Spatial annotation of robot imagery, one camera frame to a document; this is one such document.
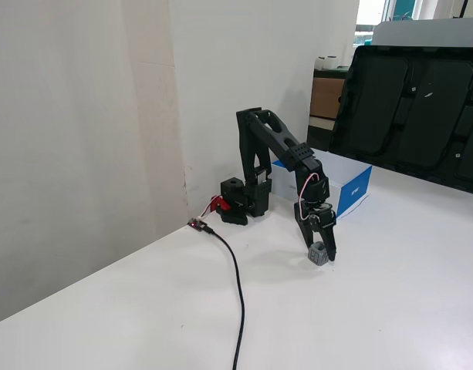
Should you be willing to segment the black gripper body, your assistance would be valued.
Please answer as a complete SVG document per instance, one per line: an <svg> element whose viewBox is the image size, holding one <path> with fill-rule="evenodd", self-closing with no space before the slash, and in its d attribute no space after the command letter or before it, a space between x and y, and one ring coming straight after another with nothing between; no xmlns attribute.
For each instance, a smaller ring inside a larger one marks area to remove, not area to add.
<svg viewBox="0 0 473 370"><path fill-rule="evenodd" d="M299 203L299 220L312 232L320 232L336 225L336 213L329 203L308 202Z"/></svg>

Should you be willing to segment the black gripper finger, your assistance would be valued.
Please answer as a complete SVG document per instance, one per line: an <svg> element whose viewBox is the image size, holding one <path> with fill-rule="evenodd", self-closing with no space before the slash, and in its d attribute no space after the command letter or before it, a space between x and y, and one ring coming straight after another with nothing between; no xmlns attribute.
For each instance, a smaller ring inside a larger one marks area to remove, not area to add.
<svg viewBox="0 0 473 370"><path fill-rule="evenodd" d="M336 260L336 241L333 233L333 227L324 227L320 231L327 256L330 261Z"/></svg>
<svg viewBox="0 0 473 370"><path fill-rule="evenodd" d="M295 220L299 226L307 248L310 248L310 246L314 243L314 231L311 225L310 217L315 215L316 212L314 209L310 209L306 204L304 204L303 201L299 200L298 202L294 203Z"/></svg>

